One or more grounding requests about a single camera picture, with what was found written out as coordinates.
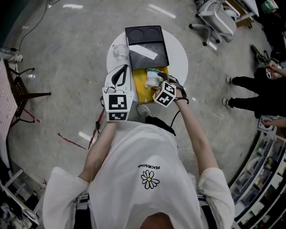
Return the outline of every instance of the black pants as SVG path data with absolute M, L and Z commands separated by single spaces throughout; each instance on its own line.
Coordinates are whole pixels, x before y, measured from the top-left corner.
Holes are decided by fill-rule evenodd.
M 268 79 L 252 79 L 248 77 L 235 77 L 232 79 L 234 85 L 244 87 L 255 92 L 259 96 L 254 98 L 231 98 L 228 101 L 230 107 L 252 110 L 261 115 L 286 115 L 282 104 L 277 101 L 280 89 L 277 82 Z
M 146 124 L 152 124 L 154 126 L 160 127 L 162 129 L 172 133 L 174 136 L 176 136 L 173 128 L 168 126 L 164 121 L 162 121 L 159 118 L 148 116 L 148 117 L 145 118 L 145 123 Z

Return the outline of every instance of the yellow tray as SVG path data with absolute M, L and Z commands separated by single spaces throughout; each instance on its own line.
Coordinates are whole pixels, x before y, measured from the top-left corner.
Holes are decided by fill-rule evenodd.
M 156 67 L 155 69 L 168 74 L 167 67 Z M 139 104 L 153 102 L 154 100 L 152 96 L 158 87 L 145 88 L 145 83 L 147 81 L 147 69 L 133 70 L 133 77 L 136 85 Z

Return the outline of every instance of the t-shirt sleeve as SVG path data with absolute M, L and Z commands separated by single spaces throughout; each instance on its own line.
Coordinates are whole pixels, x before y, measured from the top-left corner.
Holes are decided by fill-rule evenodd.
M 230 229 L 235 208 L 222 170 L 208 168 L 201 174 L 198 192 L 206 197 L 219 229 Z
M 88 183 L 73 177 L 59 167 L 51 173 L 43 202 L 45 229 L 72 229 L 75 199 L 84 192 Z

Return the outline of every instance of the black tray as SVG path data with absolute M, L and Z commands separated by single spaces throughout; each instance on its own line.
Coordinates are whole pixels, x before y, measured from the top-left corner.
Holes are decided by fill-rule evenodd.
M 158 55 L 154 60 L 130 50 L 129 57 L 133 70 L 163 67 L 169 65 L 166 45 L 161 26 L 138 26 L 125 28 L 128 46 L 140 45 Z

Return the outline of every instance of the round white table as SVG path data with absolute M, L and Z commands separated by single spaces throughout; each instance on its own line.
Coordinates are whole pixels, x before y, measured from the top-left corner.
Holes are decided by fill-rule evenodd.
M 168 59 L 169 59 L 169 66 L 168 66 L 168 72 L 169 75 L 174 76 L 177 78 L 181 85 L 184 85 L 185 80 L 188 76 L 188 58 L 186 55 L 186 52 L 181 45 L 181 43 L 169 32 L 162 30 L 165 45 L 167 49 Z M 125 32 L 120 34 L 111 44 L 107 59 L 106 59 L 106 67 L 107 72 L 111 72 L 116 67 L 128 64 L 130 66 L 129 59 L 118 59 L 113 55 L 113 45 L 120 45 L 125 44 L 127 45 Z M 134 98 L 133 100 L 138 102 L 138 97 L 136 93 L 136 86 L 133 77 L 131 77 L 131 83 L 132 83 L 132 90 L 134 91 Z

